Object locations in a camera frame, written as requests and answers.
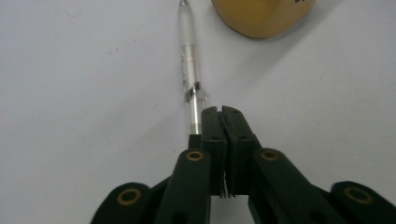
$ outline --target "screw hole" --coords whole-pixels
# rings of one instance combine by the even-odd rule
[[[189,221],[189,215],[185,212],[177,212],[172,215],[172,223],[186,224]]]
[[[128,206],[137,203],[142,196],[142,192],[139,189],[126,189],[117,197],[117,202],[120,205]]]
[[[201,161],[204,159],[204,154],[199,151],[192,151],[187,153],[186,157],[189,161]]]
[[[309,217],[316,223],[326,223],[327,222],[327,218],[326,216],[318,211],[312,211],[309,214]]]
[[[373,202],[373,197],[363,189],[347,187],[344,189],[344,193],[350,200],[356,203],[370,204]]]
[[[276,161],[279,159],[279,154],[272,150],[264,150],[262,152],[262,158],[268,161]]]

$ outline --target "metal rivet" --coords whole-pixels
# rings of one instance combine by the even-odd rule
[[[189,161],[201,161],[204,159],[204,154],[199,151],[192,151],[187,153],[186,157]]]
[[[128,194],[133,194],[134,196],[131,199],[126,199]],[[120,205],[131,205],[137,203],[140,198],[142,197],[142,192],[139,189],[126,189],[125,191],[121,192],[117,197],[117,203]]]
[[[267,160],[267,161],[276,161],[279,159],[279,154],[277,154],[275,151],[270,151],[270,150],[264,150],[262,152],[262,158]]]
[[[360,204],[370,204],[373,202],[373,197],[371,194],[363,189],[356,187],[347,187],[344,189],[345,195],[352,201]]]

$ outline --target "white table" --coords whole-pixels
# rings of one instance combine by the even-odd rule
[[[0,223],[89,223],[116,186],[154,186],[187,146],[178,0],[0,4]],[[311,183],[396,203],[396,1],[318,0],[249,39],[191,1],[210,104],[240,109]],[[211,223],[253,223],[246,197]]]

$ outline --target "white surface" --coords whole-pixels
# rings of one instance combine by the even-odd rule
[[[0,3],[0,223],[89,223],[116,186],[153,186],[187,145],[178,0]],[[212,105],[315,185],[396,203],[396,1],[318,0],[274,38],[191,1]],[[211,223],[253,223],[244,197]]]

